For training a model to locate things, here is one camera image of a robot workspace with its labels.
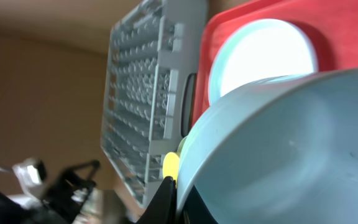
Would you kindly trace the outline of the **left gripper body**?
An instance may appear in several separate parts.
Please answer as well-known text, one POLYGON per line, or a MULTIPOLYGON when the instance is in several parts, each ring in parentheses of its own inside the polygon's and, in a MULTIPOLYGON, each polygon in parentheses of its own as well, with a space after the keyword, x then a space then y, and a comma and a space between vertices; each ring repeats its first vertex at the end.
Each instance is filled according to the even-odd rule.
POLYGON ((65 223, 73 223, 90 197, 92 190, 96 187, 93 176, 97 172, 97 168, 92 168, 85 178, 76 174, 76 171, 80 169, 82 167, 65 169, 42 195, 42 203, 65 223), (77 190, 85 190, 85 195, 80 198, 80 201, 73 198, 77 190))

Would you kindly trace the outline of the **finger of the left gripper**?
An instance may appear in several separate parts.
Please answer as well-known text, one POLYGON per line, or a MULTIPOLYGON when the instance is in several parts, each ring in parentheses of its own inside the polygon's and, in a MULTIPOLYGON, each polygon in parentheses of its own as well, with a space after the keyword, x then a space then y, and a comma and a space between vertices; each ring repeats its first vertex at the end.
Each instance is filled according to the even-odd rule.
POLYGON ((91 168, 89 174, 86 176, 86 180, 92 180, 93 177, 95 176, 95 174, 97 173, 97 171, 99 170, 100 168, 100 162, 98 160, 91 160, 91 161, 88 161, 88 162, 85 162, 85 163, 82 163, 82 164, 77 164, 77 165, 73 165, 73 166, 70 166, 70 167, 67 167, 63 173, 65 175, 68 175, 68 174, 76 174, 76 171, 78 170, 82 170, 82 169, 87 169, 87 168, 91 168))

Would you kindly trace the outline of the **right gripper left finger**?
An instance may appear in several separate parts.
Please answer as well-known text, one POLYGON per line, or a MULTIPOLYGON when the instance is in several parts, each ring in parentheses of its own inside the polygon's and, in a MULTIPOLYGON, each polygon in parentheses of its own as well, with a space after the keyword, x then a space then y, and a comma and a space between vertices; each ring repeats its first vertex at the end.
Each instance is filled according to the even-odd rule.
POLYGON ((177 202, 176 181, 165 177, 143 215, 136 224, 172 224, 177 202))

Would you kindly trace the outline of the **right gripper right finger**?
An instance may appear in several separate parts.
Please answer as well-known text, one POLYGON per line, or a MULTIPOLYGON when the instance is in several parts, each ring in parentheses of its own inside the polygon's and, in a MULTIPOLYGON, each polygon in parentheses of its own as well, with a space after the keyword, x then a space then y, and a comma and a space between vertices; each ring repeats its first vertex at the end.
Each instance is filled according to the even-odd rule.
POLYGON ((218 224, 204 204, 196 187, 191 189, 178 222, 180 224, 218 224))

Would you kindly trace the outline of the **yellow cup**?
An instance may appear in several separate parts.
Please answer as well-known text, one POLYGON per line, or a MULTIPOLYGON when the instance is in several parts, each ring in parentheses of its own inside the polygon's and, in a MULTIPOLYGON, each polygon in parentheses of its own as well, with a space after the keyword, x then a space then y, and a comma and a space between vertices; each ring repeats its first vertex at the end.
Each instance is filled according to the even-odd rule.
POLYGON ((169 152, 166 154, 162 166, 163 177, 172 177, 173 180, 177 180, 179 165, 180 156, 177 153, 169 152))

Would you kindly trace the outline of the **green bowl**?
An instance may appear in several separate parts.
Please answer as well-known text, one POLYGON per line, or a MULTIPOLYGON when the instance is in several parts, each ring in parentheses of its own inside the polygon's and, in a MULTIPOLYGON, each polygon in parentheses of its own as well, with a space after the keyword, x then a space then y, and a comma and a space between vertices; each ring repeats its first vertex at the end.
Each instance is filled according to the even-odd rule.
POLYGON ((187 137, 184 137, 184 138, 180 141, 180 143, 179 143, 179 145, 178 145, 178 147, 177 147, 176 154, 178 155, 178 157, 180 157, 180 155, 181 155, 181 152, 182 152, 183 147, 184 147, 184 145, 185 145, 186 139, 187 139, 187 137))

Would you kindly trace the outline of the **light blue bowl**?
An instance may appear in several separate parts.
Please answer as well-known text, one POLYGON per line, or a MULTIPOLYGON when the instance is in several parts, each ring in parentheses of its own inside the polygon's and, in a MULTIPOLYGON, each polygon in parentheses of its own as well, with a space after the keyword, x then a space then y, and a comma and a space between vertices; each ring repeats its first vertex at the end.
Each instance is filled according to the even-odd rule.
POLYGON ((249 83, 186 138, 177 211, 218 223, 358 223, 358 68, 249 83))

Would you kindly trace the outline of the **light blue plate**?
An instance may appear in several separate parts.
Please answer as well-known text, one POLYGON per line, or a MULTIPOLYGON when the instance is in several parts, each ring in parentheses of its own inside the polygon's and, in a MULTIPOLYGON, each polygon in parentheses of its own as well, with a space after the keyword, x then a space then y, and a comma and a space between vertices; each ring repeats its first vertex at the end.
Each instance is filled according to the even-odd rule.
POLYGON ((291 22, 259 19, 238 28, 222 45, 209 73, 208 101, 265 78, 297 78, 318 71, 314 46, 291 22))

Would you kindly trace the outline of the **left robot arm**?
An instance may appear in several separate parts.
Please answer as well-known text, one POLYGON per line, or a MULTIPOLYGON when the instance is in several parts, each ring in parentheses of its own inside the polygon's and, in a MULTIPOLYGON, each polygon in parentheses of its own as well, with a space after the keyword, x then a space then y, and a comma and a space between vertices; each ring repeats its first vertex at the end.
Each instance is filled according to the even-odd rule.
POLYGON ((8 197, 0 191, 0 223, 73 223, 96 187, 93 177, 99 168, 98 160, 69 166, 46 186, 47 170, 40 159, 0 166, 0 172, 16 176, 23 192, 8 197))

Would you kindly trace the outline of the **grey dishwasher rack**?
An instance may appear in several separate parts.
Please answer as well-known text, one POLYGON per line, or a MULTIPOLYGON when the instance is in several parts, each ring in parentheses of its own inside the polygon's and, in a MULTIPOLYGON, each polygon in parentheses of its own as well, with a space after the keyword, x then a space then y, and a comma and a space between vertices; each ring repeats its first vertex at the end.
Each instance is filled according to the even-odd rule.
POLYGON ((101 149, 145 208, 190 128, 207 0, 142 1, 111 30, 101 149))

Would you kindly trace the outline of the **red plastic tray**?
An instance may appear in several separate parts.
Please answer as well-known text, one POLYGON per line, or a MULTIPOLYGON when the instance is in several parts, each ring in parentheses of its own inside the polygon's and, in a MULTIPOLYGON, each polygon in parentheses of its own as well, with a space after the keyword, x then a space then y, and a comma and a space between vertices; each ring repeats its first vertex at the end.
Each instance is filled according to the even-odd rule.
POLYGON ((314 45, 321 71, 358 68, 358 0, 248 1, 216 14, 204 29, 192 122, 209 107, 209 73, 223 43, 244 24, 264 18, 301 28, 314 45))

